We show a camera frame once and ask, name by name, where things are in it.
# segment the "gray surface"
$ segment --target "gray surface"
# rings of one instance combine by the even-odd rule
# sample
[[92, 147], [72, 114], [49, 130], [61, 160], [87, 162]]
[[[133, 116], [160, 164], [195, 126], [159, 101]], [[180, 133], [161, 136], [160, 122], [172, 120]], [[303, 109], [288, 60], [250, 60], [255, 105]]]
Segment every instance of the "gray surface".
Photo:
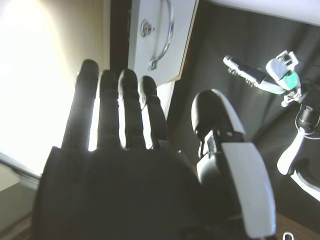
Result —
[[0, 192], [0, 232], [31, 212], [35, 193], [19, 183]]
[[[223, 57], [238, 57], [264, 70], [267, 62], [284, 50], [294, 51], [300, 60], [297, 71], [301, 79], [314, 82], [319, 79], [319, 27], [200, 1], [187, 64], [181, 80], [175, 84], [168, 116], [172, 145], [182, 150], [193, 165], [199, 161], [199, 140], [192, 130], [191, 105], [198, 92], [211, 88], [226, 95], [244, 125], [247, 138], [252, 139], [284, 111], [280, 106], [282, 98], [251, 88], [242, 78], [229, 75]], [[294, 120], [299, 106], [291, 109], [263, 135], [255, 137], [255, 143], [271, 178], [277, 211], [319, 232], [320, 203], [276, 169], [279, 156], [296, 135]], [[306, 141], [298, 156], [310, 158], [313, 176], [320, 173], [319, 144], [320, 141]]]

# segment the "back of robotic hand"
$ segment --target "back of robotic hand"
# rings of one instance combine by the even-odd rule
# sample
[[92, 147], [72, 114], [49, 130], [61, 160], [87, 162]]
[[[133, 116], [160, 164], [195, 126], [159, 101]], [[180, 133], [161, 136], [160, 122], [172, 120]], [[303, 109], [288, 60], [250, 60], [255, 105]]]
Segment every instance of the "back of robotic hand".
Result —
[[[40, 180], [33, 239], [249, 239], [242, 223], [226, 224], [238, 214], [230, 210], [229, 192], [200, 184], [183, 154], [172, 150], [150, 77], [138, 90], [133, 71], [124, 70], [119, 79], [103, 72], [97, 149], [88, 151], [98, 72], [94, 61], [84, 61], [62, 146], [52, 148]], [[142, 114], [148, 116], [151, 149]]]

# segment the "black finger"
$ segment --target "black finger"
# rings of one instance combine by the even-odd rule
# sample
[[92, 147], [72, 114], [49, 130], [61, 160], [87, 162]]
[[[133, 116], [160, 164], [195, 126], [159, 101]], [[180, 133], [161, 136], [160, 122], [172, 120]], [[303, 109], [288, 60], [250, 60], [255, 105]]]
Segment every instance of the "black finger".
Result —
[[129, 69], [122, 71], [119, 84], [119, 111], [124, 112], [125, 148], [145, 147], [141, 107], [139, 102], [138, 81], [136, 74]]
[[100, 111], [97, 148], [119, 149], [118, 80], [109, 70], [100, 81]]
[[153, 147], [167, 148], [169, 146], [167, 121], [157, 96], [155, 81], [149, 76], [144, 76], [140, 84], [142, 105], [146, 104], [148, 110]]
[[82, 63], [65, 127], [63, 148], [88, 149], [98, 74], [98, 64], [95, 61], [87, 59]]

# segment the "metal handle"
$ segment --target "metal handle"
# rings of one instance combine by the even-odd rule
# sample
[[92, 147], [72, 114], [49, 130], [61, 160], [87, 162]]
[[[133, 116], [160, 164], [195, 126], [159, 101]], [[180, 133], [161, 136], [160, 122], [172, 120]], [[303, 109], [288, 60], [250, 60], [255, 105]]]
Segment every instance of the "metal handle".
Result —
[[155, 70], [157, 68], [158, 61], [166, 54], [169, 45], [171, 43], [172, 39], [172, 34], [174, 33], [174, 23], [175, 23], [175, 18], [174, 18], [174, 7], [172, 6], [171, 0], [166, 0], [167, 5], [168, 5], [168, 11], [169, 11], [169, 29], [168, 29], [168, 36], [166, 38], [164, 47], [160, 54], [158, 56], [155, 56], [151, 58], [149, 62], [149, 71]]

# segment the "robotic hand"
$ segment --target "robotic hand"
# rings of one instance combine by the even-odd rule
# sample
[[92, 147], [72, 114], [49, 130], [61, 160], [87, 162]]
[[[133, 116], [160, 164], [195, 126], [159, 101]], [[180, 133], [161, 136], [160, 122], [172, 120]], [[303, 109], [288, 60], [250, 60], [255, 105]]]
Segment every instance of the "robotic hand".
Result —
[[[200, 93], [192, 108], [193, 128], [202, 142], [197, 178], [168, 142], [154, 81], [143, 77], [138, 92], [131, 70], [119, 80], [103, 72], [97, 149], [88, 151], [97, 85], [98, 65], [86, 60], [62, 146], [52, 148], [40, 178], [33, 239], [240, 240], [275, 234], [265, 166], [255, 147], [244, 141], [244, 129], [221, 93]], [[151, 149], [146, 149], [144, 114]], [[218, 214], [225, 205], [234, 210]], [[225, 221], [239, 219], [243, 238], [225, 228]]]
[[296, 161], [305, 138], [320, 140], [313, 137], [320, 123], [320, 91], [314, 87], [304, 89], [302, 94], [301, 82], [295, 72], [295, 66], [299, 63], [293, 52], [284, 51], [271, 59], [266, 65], [266, 73], [247, 66], [234, 57], [226, 56], [223, 62], [229, 67], [229, 72], [240, 75], [253, 86], [273, 94], [283, 95], [282, 107], [287, 107], [292, 101], [299, 102], [301, 109], [295, 118], [297, 135], [277, 162], [277, 168], [283, 175], [291, 178], [307, 193], [320, 201], [320, 182], [309, 176], [307, 162]]

